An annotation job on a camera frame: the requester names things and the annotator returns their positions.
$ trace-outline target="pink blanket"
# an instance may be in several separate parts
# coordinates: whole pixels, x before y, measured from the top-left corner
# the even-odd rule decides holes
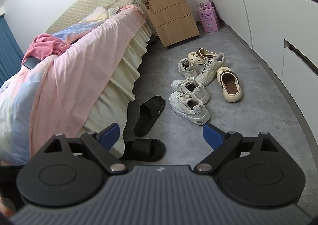
[[[31,45],[29,46],[26,54],[23,57],[22,65],[25,60],[33,56],[41,61],[43,61],[46,57],[51,54],[61,55],[66,52],[71,46],[66,44],[61,39],[50,35],[50,34],[41,34],[35,37]]]
[[[75,137],[123,58],[145,15],[128,8],[56,57],[43,76],[30,118],[30,155],[55,133]]]

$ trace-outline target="black strap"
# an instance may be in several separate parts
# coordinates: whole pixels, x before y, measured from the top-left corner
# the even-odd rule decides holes
[[[236,74],[234,73],[234,72],[232,72],[232,71],[229,71],[229,70],[225,70],[225,71],[222,71],[221,73],[220,73],[220,83],[221,83],[221,86],[223,87],[223,83],[222,83],[222,74],[223,73],[231,73],[231,74],[233,74],[235,77],[236,77],[236,79],[238,80],[238,77],[236,76]]]
[[[138,158],[150,158],[150,146],[152,139],[134,139],[130,154],[137,155]]]
[[[143,103],[140,106],[140,115],[148,111],[151,113],[151,116],[154,116],[155,114],[157,114],[159,104],[160,101],[153,98],[149,99],[147,102]]]
[[[205,60],[206,60],[206,58],[205,58],[205,57],[203,57],[203,55],[202,55],[202,57],[200,56],[200,52],[199,52],[199,51],[200,51],[200,49],[204,49],[204,48],[199,48],[199,49],[198,49],[198,51],[197,51],[197,54],[198,54],[198,56],[199,56],[202,60],[204,60],[204,61],[205,61]]]

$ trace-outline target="headboard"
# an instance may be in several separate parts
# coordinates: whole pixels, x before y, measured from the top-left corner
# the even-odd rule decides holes
[[[46,31],[53,34],[80,22],[90,14],[97,6],[105,8],[123,7],[125,5],[139,6],[137,0],[77,0],[70,6]]]

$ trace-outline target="black slide sandal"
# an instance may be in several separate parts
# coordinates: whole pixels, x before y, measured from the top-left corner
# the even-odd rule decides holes
[[[161,96],[154,96],[140,106],[140,117],[135,125],[135,135],[138,137],[145,136],[158,117],[161,115],[166,102]]]
[[[125,142],[125,152],[121,159],[153,162],[160,160],[165,151],[162,141],[157,139],[134,139]]]

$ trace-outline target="metal screw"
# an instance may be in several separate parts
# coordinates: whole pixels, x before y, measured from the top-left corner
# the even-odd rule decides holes
[[[126,166],[122,163],[115,163],[110,166],[110,170],[114,172],[120,172],[125,170]]]
[[[211,169],[212,169],[212,166],[208,163],[201,163],[201,164],[198,164],[197,166],[197,170],[200,172],[207,172],[207,171],[210,171]]]

